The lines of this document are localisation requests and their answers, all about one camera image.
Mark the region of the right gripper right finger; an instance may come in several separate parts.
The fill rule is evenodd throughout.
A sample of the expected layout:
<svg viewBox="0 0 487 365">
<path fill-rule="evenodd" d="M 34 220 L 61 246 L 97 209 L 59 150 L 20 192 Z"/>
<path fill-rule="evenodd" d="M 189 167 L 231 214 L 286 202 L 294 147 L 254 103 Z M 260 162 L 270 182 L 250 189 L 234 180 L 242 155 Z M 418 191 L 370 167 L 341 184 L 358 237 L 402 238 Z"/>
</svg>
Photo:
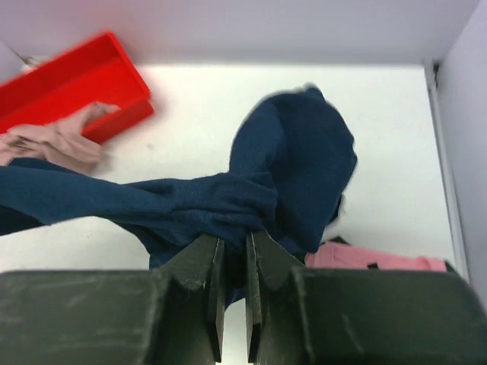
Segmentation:
<svg viewBox="0 0 487 365">
<path fill-rule="evenodd" d="M 261 230 L 246 237 L 249 362 L 314 362 L 307 269 Z"/>
</svg>

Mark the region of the navy blue t shirt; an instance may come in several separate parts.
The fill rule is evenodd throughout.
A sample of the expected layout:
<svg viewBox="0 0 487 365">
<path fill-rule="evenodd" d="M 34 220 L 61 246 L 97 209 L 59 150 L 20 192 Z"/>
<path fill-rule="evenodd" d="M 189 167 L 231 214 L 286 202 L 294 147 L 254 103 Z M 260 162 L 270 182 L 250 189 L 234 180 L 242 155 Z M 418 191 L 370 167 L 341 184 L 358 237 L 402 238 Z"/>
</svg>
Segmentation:
<svg viewBox="0 0 487 365">
<path fill-rule="evenodd" d="M 151 268 L 206 233 L 224 241 L 232 304 L 244 296 L 246 235 L 265 230 L 294 256 L 316 252 L 357 162 L 344 119 L 308 86 L 253 109 L 226 173 L 119 184 L 18 158 L 1 169 L 1 232 L 100 217 L 134 234 Z"/>
</svg>

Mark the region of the red plastic bin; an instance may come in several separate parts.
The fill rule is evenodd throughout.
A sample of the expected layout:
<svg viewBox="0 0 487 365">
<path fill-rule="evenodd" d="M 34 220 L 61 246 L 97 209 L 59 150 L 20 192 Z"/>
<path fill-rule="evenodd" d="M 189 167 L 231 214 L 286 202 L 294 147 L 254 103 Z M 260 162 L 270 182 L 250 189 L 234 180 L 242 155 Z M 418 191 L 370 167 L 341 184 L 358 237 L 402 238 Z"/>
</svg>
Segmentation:
<svg viewBox="0 0 487 365">
<path fill-rule="evenodd" d="M 1 131 L 45 125 L 89 103 L 116 111 L 88 124 L 84 137 L 103 144 L 151 116 L 151 92 L 116 36 L 108 31 L 1 86 Z"/>
</svg>

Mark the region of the dusty pink t shirt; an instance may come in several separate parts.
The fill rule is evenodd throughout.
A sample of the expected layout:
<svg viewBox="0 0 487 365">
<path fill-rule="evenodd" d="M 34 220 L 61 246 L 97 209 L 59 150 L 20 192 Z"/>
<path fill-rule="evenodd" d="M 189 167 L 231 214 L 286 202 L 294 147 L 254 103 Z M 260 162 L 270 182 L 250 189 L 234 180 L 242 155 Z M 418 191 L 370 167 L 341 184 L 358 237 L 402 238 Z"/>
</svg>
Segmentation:
<svg viewBox="0 0 487 365">
<path fill-rule="evenodd" d="M 93 102 L 46 125 L 16 125 L 1 134 L 1 165 L 27 157 L 88 175 L 101 161 L 102 147 L 84 137 L 82 130 L 118 109 L 113 104 Z"/>
</svg>

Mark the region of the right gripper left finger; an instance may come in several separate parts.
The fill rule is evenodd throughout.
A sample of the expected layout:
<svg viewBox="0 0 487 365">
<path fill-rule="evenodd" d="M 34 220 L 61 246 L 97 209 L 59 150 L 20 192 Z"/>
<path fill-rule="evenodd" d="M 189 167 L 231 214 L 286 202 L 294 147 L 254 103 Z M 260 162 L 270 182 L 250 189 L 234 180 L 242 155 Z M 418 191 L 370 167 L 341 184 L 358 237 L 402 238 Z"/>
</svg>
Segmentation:
<svg viewBox="0 0 487 365">
<path fill-rule="evenodd" d="M 155 362 L 220 362 L 224 243 L 202 235 L 159 271 L 164 275 L 154 334 Z"/>
</svg>

